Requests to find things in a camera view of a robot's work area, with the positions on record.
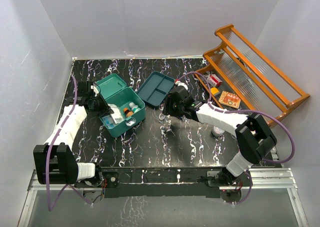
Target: marble pattern surface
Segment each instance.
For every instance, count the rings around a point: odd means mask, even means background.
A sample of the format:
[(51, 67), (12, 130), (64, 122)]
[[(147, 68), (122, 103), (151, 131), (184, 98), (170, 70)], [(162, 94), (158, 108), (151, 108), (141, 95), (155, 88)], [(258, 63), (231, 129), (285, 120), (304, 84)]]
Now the marble pattern surface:
[[(115, 73), (137, 91), (153, 71), (177, 79), (206, 65), (202, 58), (76, 60), (71, 74), (78, 81), (98, 81)], [(205, 101), (209, 97), (192, 75), (184, 82), (194, 99)], [(73, 96), (73, 88), (70, 79), (64, 104), (67, 97)], [(231, 91), (224, 83), (220, 90)], [(145, 120), (118, 138), (113, 138), (99, 118), (89, 113), (73, 143), (76, 160), (98, 162), (102, 167), (221, 167), (239, 151), (231, 134), (225, 132), (215, 138), (212, 125), (188, 119), (161, 121), (162, 109), (163, 104), (158, 109), (147, 106)]]

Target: teal storage box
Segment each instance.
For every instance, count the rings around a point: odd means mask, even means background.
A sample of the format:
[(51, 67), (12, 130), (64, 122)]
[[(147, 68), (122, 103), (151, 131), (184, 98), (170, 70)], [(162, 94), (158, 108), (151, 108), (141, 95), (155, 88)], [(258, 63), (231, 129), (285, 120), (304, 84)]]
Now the teal storage box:
[[(117, 74), (112, 73), (107, 77), (97, 81), (96, 83), (100, 88), (102, 97), (108, 104), (114, 104), (118, 106), (120, 112), (124, 118), (124, 121), (114, 124), (108, 124), (108, 121), (104, 116), (100, 117), (100, 120), (112, 135), (117, 138), (126, 131), (130, 130), (133, 126), (139, 124), (146, 118), (145, 103), (141, 98), (133, 91), (132, 88), (127, 87), (126, 82), (120, 78)], [(126, 117), (123, 111), (124, 108), (131, 110), (129, 103), (133, 102), (140, 107), (140, 110), (133, 115)]]

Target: teal lid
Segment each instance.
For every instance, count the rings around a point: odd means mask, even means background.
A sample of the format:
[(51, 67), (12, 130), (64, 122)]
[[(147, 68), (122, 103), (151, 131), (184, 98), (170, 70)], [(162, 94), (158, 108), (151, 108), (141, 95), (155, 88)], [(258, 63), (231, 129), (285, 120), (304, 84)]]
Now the teal lid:
[(98, 88), (98, 91), (100, 91), (105, 100), (127, 86), (126, 82), (116, 73), (112, 73), (97, 81), (96, 84), (100, 87), (100, 89)]

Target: white wall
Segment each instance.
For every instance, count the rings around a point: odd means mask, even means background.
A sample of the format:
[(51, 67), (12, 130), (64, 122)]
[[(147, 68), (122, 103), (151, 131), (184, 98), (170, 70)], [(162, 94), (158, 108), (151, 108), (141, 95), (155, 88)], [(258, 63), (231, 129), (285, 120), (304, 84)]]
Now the white wall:
[(256, 42), (278, 0), (41, 0), (72, 57), (202, 55), (233, 23)]
[[(279, 0), (256, 46), (311, 97), (283, 123), (296, 142), (291, 167), (311, 227), (320, 221), (320, 0)], [(277, 136), (280, 157), (290, 153), (288, 138)]]
[(40, 0), (0, 0), (0, 225), (17, 226), (72, 59)]

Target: wire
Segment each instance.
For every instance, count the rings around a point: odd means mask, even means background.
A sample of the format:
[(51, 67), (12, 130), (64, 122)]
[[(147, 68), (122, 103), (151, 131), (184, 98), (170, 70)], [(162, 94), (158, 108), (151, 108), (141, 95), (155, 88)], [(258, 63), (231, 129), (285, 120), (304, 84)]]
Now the wire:
[(248, 176), (248, 178), (250, 180), (249, 191), (248, 191), (248, 193), (246, 193), (246, 196), (243, 199), (241, 199), (240, 201), (236, 202), (236, 204), (241, 204), (242, 202), (244, 202), (249, 197), (249, 195), (251, 193), (251, 189), (252, 189), (252, 185), (253, 185), (251, 175), (248, 172), (244, 172), (244, 173)]
[(75, 110), (76, 107), (76, 102), (77, 102), (77, 91), (78, 91), (78, 85), (77, 85), (77, 80), (75, 78), (74, 75), (71, 75), (72, 80), (73, 80), (73, 85), (74, 85), (74, 99), (73, 99), (73, 105), (72, 108), (69, 112), (69, 114), (65, 117), (65, 119), (63, 120), (63, 122), (61, 123), (61, 126), (59, 127), (59, 130), (56, 132), (56, 134), (54, 135), (51, 144), (49, 145), (47, 154), (46, 154), (46, 160), (45, 160), (45, 186), (46, 186), (46, 198), (47, 198), (47, 204), (48, 204), (48, 210), (52, 211), (60, 197), (60, 195), (62, 194), (62, 192), (65, 190), (65, 188), (67, 186), (71, 187), (84, 201), (86, 201), (89, 204), (93, 204), (90, 200), (86, 199), (85, 197), (83, 197), (83, 195), (81, 193), (79, 193), (75, 187), (73, 187), (70, 184), (66, 184), (65, 186), (62, 187), (62, 189), (59, 191), (59, 193), (57, 194), (53, 204), (51, 205), (51, 194), (50, 194), (50, 177), (49, 177), (49, 163), (50, 163), (50, 155), (51, 155), (51, 151), (52, 148), (54, 146), (55, 141), (57, 140), (61, 129), (63, 128), (63, 126), (65, 125), (65, 123), (67, 122), (67, 120), (69, 119), (69, 116), (73, 113), (73, 111)]
[(107, 180), (106, 180), (106, 179), (104, 179), (104, 180), (102, 181), (101, 187), (102, 187), (102, 189), (107, 188)]
[(98, 195), (98, 196), (94, 199), (94, 201), (92, 201), (92, 204), (94, 204), (94, 203), (96, 202), (96, 200), (97, 200), (99, 197), (101, 197), (101, 196), (104, 196), (104, 195), (103, 195), (103, 194)]
[(237, 191), (239, 191), (239, 190), (241, 190), (241, 189), (242, 189), (242, 185), (243, 185), (243, 183), (242, 183), (242, 179), (240, 179), (240, 188), (238, 188), (238, 189), (237, 189)]
[[(289, 132), (289, 130), (279, 120), (277, 120), (275, 117), (273, 117), (273, 116), (271, 116), (271, 115), (269, 115), (267, 113), (264, 113), (264, 112), (261, 112), (261, 111), (258, 111), (258, 110), (241, 109), (241, 110), (234, 110), (234, 111), (225, 111), (225, 110), (217, 109), (216, 107), (211, 105), (211, 99), (212, 99), (212, 93), (210, 91), (211, 87), (210, 87), (209, 82), (207, 81), (206, 77), (203, 74), (198, 73), (196, 71), (190, 71), (190, 72), (185, 73), (184, 75), (182, 75), (178, 80), (180, 81), (183, 77), (185, 77), (187, 75), (191, 75), (191, 74), (199, 75), (201, 78), (203, 78), (205, 80), (206, 86), (208, 87), (208, 90), (209, 90), (208, 91), (209, 92), (209, 99), (207, 100), (207, 103), (210, 106), (210, 108), (213, 109), (214, 111), (217, 111), (217, 112), (220, 112), (220, 113), (226, 113), (226, 114), (232, 114), (232, 113), (240, 114), (240, 113), (248, 113), (248, 112), (257, 113), (257, 114), (263, 115), (263, 116), (268, 117), (269, 119), (273, 120), (274, 122), (276, 122), (284, 130), (284, 132), (288, 135), (288, 137), (290, 139), (290, 142), (291, 142), (291, 154), (289, 155), (289, 157), (286, 158), (286, 159), (283, 159), (283, 160), (278, 160), (278, 161), (269, 160), (269, 159), (263, 159), (263, 161), (269, 162), (269, 163), (273, 163), (273, 164), (282, 164), (282, 163), (288, 162), (289, 160), (291, 160), (293, 158), (293, 156), (295, 155), (295, 152), (296, 152), (296, 145), (295, 145), (294, 138), (291, 135), (291, 133)], [(249, 173), (247, 173), (247, 172), (245, 172), (245, 174), (250, 179), (249, 191), (246, 194), (246, 196), (242, 200), (240, 200), (238, 202), (238, 204), (242, 203), (243, 201), (245, 201), (248, 198), (248, 196), (251, 193), (251, 189), (252, 189), (252, 185), (253, 185), (251, 175)]]
[(234, 189), (233, 191), (237, 191), (237, 190), (238, 190), (239, 183), (240, 183), (240, 181), (238, 181), (238, 182), (236, 183), (235, 189)]

